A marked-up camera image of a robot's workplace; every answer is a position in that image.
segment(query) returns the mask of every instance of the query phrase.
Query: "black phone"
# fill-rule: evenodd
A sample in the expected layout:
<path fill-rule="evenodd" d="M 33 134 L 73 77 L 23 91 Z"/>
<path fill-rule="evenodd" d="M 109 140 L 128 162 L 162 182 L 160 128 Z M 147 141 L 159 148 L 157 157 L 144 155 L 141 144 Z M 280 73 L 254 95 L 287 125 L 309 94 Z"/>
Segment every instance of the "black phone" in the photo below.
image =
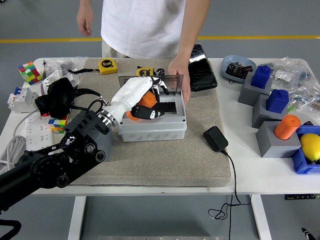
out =
<path fill-rule="evenodd" d="M 189 76 L 191 91 L 197 92 L 213 89 L 218 86 L 205 51 L 200 44 L 195 44 L 189 60 Z"/>

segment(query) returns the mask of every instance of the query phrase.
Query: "human hand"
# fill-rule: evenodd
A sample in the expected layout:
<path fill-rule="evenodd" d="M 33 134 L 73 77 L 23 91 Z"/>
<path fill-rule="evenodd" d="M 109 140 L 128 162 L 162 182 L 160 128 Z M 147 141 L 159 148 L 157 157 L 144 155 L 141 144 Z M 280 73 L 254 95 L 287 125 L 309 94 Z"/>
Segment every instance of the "human hand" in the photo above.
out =
<path fill-rule="evenodd" d="M 175 59 L 172 60 L 172 62 L 170 62 L 168 67 L 169 75 L 183 75 L 181 90 L 183 94 L 184 106 L 187 106 L 190 95 L 191 95 L 188 66 L 189 66 L 189 59 L 182 59 L 176 56 Z"/>
<path fill-rule="evenodd" d="M 91 3 L 80 3 L 79 12 L 76 16 L 80 33 L 90 37 L 92 33 L 92 22 L 94 21 L 94 11 Z"/>

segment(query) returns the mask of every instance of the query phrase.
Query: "human arm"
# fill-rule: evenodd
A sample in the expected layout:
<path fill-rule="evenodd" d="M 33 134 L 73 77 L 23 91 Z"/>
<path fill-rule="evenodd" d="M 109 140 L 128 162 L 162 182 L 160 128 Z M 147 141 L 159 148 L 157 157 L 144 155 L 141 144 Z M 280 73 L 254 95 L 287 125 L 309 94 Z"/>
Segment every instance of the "human arm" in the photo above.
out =
<path fill-rule="evenodd" d="M 92 22 L 94 20 L 94 11 L 91 6 L 92 0 L 80 0 L 80 7 L 76 16 L 79 31 L 86 37 L 92 33 Z"/>
<path fill-rule="evenodd" d="M 176 57 L 168 68 L 168 73 L 170 75 L 183 75 L 182 93 L 185 106 L 191 95 L 188 70 L 189 60 L 201 28 L 206 20 L 210 2 L 210 0 L 185 1 L 179 48 Z"/>

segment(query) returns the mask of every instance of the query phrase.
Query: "tape measure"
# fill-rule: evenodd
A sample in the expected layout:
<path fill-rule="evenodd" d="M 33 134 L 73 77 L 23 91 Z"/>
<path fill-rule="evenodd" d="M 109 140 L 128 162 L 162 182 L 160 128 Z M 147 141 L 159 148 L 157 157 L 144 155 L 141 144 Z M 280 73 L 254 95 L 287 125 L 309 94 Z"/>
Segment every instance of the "tape measure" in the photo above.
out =
<path fill-rule="evenodd" d="M 102 75 L 118 72 L 116 61 L 112 58 L 104 58 L 99 62 L 99 70 Z"/>
<path fill-rule="evenodd" d="M 141 77 L 148 77 L 148 76 L 153 76 L 154 74 L 154 69 L 152 67 L 139 67 L 138 70 L 136 71 L 137 76 Z"/>

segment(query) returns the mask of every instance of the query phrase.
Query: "person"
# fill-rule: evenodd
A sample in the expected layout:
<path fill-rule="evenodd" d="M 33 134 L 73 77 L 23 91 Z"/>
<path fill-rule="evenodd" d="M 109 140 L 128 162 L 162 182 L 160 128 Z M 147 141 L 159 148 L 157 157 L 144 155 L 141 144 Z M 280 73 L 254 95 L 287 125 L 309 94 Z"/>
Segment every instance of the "person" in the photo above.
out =
<path fill-rule="evenodd" d="M 190 95 L 189 59 L 206 20 L 210 0 L 104 0 L 102 57 L 169 59 L 169 75 L 183 75 L 186 106 Z M 80 0 L 79 31 L 92 34 L 92 0 Z"/>

